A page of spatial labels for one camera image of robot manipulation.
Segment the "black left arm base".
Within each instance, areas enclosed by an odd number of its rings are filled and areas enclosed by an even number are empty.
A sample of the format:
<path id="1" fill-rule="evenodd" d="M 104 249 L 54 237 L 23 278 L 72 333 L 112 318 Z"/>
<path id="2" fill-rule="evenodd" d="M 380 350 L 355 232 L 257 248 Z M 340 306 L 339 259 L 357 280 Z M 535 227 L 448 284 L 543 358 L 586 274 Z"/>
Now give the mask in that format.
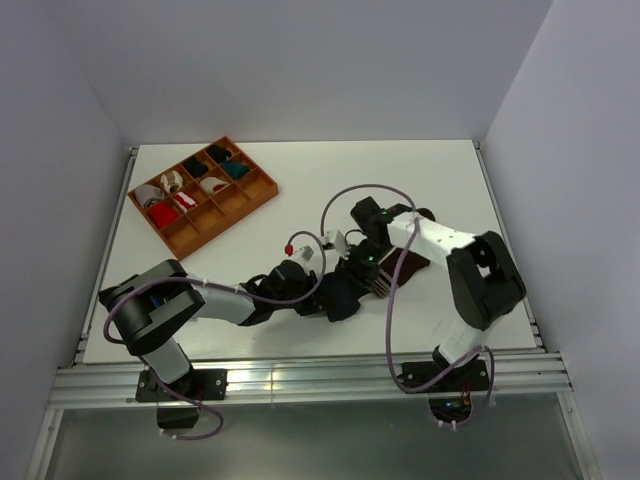
<path id="1" fill-rule="evenodd" d="M 184 377 L 168 384 L 168 388 L 179 394 L 174 396 L 160 385 L 156 375 L 143 370 L 138 379 L 135 393 L 137 403 L 157 404 L 156 421 L 164 431 L 183 431 L 193 428 L 200 419 L 203 410 L 191 404 L 189 407 L 161 407 L 160 403 L 180 401 L 184 396 L 192 401 L 222 401 L 227 388 L 226 369 L 191 369 Z"/>

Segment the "navy patterned sock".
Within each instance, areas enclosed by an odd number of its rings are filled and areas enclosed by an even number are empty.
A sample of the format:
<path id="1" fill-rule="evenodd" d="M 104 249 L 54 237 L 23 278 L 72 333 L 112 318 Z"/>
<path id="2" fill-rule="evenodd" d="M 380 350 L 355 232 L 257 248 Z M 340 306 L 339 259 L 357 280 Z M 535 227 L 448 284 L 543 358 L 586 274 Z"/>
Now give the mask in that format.
<path id="1" fill-rule="evenodd" d="M 329 274 L 321 281 L 317 301 L 328 321 L 336 323 L 354 316 L 361 307 L 360 299 L 368 293 L 369 290 L 357 282 Z"/>

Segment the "brown striped sock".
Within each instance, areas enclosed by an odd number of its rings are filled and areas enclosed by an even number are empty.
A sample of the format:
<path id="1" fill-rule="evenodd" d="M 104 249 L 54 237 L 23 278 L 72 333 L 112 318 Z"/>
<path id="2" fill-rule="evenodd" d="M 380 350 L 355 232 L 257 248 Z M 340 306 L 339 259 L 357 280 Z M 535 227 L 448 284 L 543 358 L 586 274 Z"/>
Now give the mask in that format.
<path id="1" fill-rule="evenodd" d="M 387 227 L 397 216 L 410 211 L 409 206 L 401 203 L 389 208 L 376 206 L 372 211 L 367 233 L 367 239 L 370 242 L 368 257 L 370 257 L 372 272 L 368 274 L 367 287 L 376 297 L 385 298 L 389 295 L 394 270 L 402 253 L 401 247 L 395 247 L 390 243 Z M 409 251 L 400 267 L 397 286 L 402 287 L 414 274 L 429 265 L 429 259 Z"/>

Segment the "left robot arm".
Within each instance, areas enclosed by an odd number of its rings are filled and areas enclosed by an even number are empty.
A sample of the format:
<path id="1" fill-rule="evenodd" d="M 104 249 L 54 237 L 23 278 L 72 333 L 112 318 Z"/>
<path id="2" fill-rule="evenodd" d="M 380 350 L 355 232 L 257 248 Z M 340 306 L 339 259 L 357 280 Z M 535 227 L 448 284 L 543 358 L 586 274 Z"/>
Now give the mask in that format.
<path id="1" fill-rule="evenodd" d="M 170 398 L 183 399 L 193 391 L 195 375 L 174 335 L 188 321 L 201 317 L 251 327 L 277 310 L 316 313 L 323 309 L 323 280 L 323 273 L 302 261 L 284 260 L 268 274 L 227 286 L 192 277 L 180 262 L 166 260 L 99 292 L 99 302 L 108 311 L 103 334 L 142 359 Z"/>

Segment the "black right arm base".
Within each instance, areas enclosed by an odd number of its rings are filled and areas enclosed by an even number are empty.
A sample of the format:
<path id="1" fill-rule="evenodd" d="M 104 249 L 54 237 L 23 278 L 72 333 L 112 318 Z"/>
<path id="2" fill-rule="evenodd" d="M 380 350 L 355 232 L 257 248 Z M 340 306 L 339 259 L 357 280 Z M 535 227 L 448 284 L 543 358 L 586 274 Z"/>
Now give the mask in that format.
<path id="1" fill-rule="evenodd" d="M 404 386 L 417 388 L 432 381 L 444 369 L 445 365 L 436 361 L 405 362 L 401 364 L 399 378 Z M 449 397 L 428 400 L 431 414 L 448 424 L 466 421 L 474 407 L 472 395 L 486 392 L 491 385 L 485 361 L 474 358 L 453 369 L 427 390 L 428 394 L 451 393 Z"/>

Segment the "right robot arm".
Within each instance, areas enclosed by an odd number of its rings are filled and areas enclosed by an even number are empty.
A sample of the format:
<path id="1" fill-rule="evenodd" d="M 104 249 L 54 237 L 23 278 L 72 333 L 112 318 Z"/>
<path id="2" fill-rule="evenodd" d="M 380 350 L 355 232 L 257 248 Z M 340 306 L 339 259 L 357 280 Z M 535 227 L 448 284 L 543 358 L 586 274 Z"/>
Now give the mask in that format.
<path id="1" fill-rule="evenodd" d="M 438 386 L 457 388 L 468 374 L 464 356 L 482 346 L 494 323 L 526 296 L 503 238 L 491 230 L 472 234 L 447 227 L 426 208 L 384 209 L 371 197 L 357 202 L 350 215 L 364 239 L 347 247 L 335 271 L 355 296 L 387 296 L 426 267 L 445 270 L 456 316 L 433 353 L 432 370 Z"/>

